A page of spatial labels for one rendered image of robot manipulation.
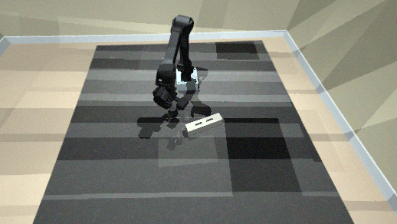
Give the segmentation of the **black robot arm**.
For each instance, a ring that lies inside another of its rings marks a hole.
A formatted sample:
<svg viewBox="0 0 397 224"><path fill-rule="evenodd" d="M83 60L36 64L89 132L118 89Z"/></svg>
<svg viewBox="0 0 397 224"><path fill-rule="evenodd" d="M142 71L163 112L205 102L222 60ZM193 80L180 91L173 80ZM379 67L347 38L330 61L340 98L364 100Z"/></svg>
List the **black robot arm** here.
<svg viewBox="0 0 397 224"><path fill-rule="evenodd" d="M194 67L189 59L189 35L193 29L193 18L178 15L172 20L171 36L165 60L160 64L156 74L156 86L159 86L153 100L165 109L170 109L174 100L169 96L175 90L176 57L180 48L180 60L177 70L181 72L181 81L192 81ZM162 80L162 81L159 81Z"/></svg>

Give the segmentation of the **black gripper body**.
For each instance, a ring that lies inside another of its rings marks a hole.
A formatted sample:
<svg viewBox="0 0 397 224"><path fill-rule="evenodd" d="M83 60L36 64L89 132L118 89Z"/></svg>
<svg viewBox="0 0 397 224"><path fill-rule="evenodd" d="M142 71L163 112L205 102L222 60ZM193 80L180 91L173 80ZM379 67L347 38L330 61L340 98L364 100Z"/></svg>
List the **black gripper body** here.
<svg viewBox="0 0 397 224"><path fill-rule="evenodd" d="M159 86L153 91L153 96L154 96L154 97L155 97L156 92L158 91L158 89L159 89ZM172 99L173 99L174 101L177 102L177 104L176 104L177 108L179 108L180 110L184 110L185 107L186 107L186 106L188 105L188 103L189 103L189 99L184 98L184 97L181 97L181 98L177 97L177 96L176 96L176 95L177 95L176 89L177 89L177 88L175 87L175 90L174 90L169 96L171 96Z"/></svg>

